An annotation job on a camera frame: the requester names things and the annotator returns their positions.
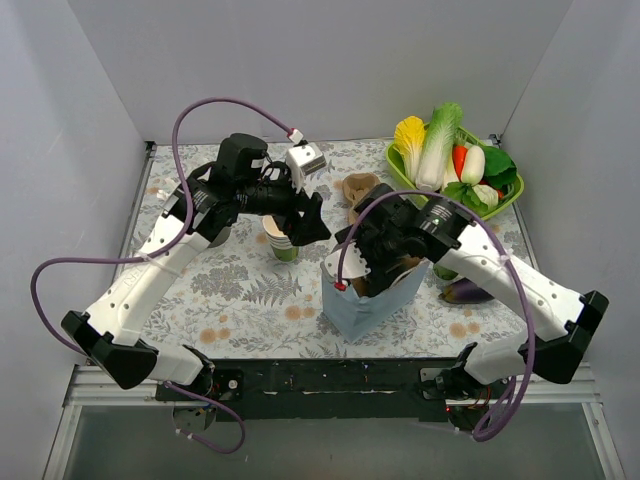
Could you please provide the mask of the stack of paper cups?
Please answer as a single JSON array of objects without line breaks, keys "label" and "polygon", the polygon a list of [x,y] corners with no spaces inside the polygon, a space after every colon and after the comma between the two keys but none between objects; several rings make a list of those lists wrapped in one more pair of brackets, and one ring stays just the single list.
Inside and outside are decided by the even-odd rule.
[{"label": "stack of paper cups", "polygon": [[279,229],[272,216],[263,216],[262,226],[268,243],[278,260],[292,262],[298,257],[299,248],[294,246],[290,239]]}]

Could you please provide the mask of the single brown pulp carrier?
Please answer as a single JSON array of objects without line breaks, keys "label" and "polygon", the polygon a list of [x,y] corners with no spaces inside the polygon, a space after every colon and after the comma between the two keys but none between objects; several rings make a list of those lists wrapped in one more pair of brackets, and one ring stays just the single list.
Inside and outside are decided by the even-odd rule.
[{"label": "single brown pulp carrier", "polygon": [[395,259],[382,269],[372,269],[368,275],[353,279],[351,285],[359,297],[375,297],[409,275],[420,263],[418,257]]}]

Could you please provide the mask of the green paper coffee cup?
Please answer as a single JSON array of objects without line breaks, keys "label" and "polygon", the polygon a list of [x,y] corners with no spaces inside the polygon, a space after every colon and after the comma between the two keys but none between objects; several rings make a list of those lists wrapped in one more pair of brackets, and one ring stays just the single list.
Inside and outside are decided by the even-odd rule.
[{"label": "green paper coffee cup", "polygon": [[458,276],[457,272],[437,264],[433,265],[433,272],[439,279],[444,281],[451,281]]}]

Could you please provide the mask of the white paper carry bag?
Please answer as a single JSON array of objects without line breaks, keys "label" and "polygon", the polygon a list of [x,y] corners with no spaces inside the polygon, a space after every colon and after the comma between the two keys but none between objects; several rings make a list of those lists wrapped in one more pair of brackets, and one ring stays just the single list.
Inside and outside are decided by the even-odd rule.
[{"label": "white paper carry bag", "polygon": [[323,313],[349,343],[354,343],[414,300],[427,268],[423,261],[377,296],[360,297],[351,286],[344,292],[338,290],[334,276],[322,265]]}]

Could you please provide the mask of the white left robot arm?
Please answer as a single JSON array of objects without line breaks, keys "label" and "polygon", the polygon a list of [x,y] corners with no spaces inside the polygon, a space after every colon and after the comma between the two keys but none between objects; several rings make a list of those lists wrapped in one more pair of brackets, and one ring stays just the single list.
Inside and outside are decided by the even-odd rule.
[{"label": "white left robot arm", "polygon": [[125,269],[85,311],[68,312],[62,328],[124,390],[150,379],[178,384],[190,399],[205,398],[214,385],[213,362],[190,346],[144,341],[146,320],[193,259],[226,241],[241,214],[273,217],[296,247],[329,239],[321,195],[304,190],[305,177],[325,164],[313,143],[300,141],[272,162],[263,140],[230,135],[214,161],[173,191],[138,252],[142,262]]}]

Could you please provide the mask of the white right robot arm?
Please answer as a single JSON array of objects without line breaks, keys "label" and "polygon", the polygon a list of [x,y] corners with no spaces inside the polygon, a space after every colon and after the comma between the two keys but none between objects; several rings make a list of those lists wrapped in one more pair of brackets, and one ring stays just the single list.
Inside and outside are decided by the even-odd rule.
[{"label": "white right robot arm", "polygon": [[338,244],[323,262],[335,290],[364,278],[369,294],[380,294],[400,277],[401,261],[414,257],[462,275],[524,320],[520,333],[471,343],[452,366],[424,375],[430,398],[475,397],[511,376],[570,383],[608,299],[568,289],[509,255],[491,228],[454,200],[433,194],[417,208],[409,194],[380,184],[357,204],[356,222],[336,233]]}]

